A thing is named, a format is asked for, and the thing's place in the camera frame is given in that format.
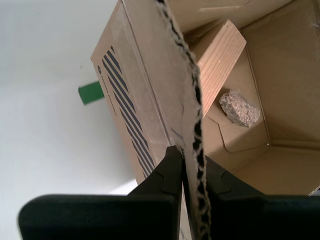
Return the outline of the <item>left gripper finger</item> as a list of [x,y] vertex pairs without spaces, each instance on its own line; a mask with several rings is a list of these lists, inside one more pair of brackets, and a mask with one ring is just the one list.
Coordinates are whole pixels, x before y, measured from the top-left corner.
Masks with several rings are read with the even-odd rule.
[[267,195],[210,158],[206,189],[213,240],[318,240],[320,198]]
[[24,240],[177,240],[184,160],[170,146],[127,195],[43,195],[18,214]]

